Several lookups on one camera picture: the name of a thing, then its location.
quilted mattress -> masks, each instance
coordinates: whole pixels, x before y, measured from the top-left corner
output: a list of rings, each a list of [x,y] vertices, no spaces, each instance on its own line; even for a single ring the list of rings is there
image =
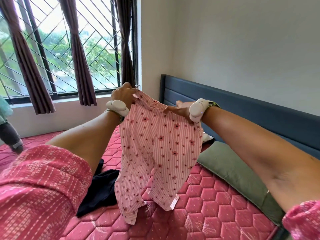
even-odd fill
[[[44,144],[57,134],[24,138],[24,146]],[[103,171],[120,169],[121,153],[116,129],[103,155]],[[13,160],[16,156],[6,145],[0,146],[0,161],[8,157]],[[253,204],[198,164],[180,189],[172,211],[155,204],[146,193],[147,187],[141,194],[148,204],[138,210],[134,226],[125,223],[118,206],[102,207],[80,219],[73,217],[60,240],[270,240],[277,230]]]

curtain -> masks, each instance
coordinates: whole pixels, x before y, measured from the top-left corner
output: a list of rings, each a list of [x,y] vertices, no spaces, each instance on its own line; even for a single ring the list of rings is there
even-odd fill
[[[79,36],[76,0],[59,0],[61,9],[70,28],[71,52],[81,105],[97,105],[94,85]]]
[[[121,83],[129,82],[135,86],[134,69],[129,49],[130,25],[131,25],[131,1],[114,0],[118,14],[121,33]]]
[[[52,100],[22,35],[14,1],[0,0],[0,11],[8,23],[14,51],[35,113],[38,115],[55,112]]]

pink sleeve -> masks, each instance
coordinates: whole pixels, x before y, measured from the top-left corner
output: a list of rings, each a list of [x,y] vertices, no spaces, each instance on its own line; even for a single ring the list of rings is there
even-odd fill
[[[59,239],[92,180],[86,161],[40,145],[0,174],[0,239]]]
[[[320,201],[307,201],[293,207],[282,223],[294,240],[320,239]]]

window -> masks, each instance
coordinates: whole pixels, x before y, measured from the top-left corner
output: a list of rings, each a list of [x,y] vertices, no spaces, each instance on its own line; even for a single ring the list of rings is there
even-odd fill
[[[53,100],[77,96],[69,27],[58,0],[14,0],[19,24]],[[76,0],[79,35],[96,93],[120,86],[121,35],[113,0]],[[134,30],[129,47],[135,64]],[[10,32],[0,14],[0,95],[10,103],[29,102]]]

hexagon pattern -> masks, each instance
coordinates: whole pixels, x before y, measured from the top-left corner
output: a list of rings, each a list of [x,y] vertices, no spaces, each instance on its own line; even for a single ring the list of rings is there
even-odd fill
[[[24,146],[44,144],[59,133],[24,138]],[[103,155],[103,171],[120,169],[121,153],[117,128]],[[7,157],[16,158],[6,145],[0,146],[0,161]],[[117,205],[102,207],[80,219],[73,217],[60,240],[267,240],[277,230],[253,204],[198,164],[180,189],[172,211],[151,201],[147,187],[141,192],[147,205],[138,210],[134,226],[125,223]]]

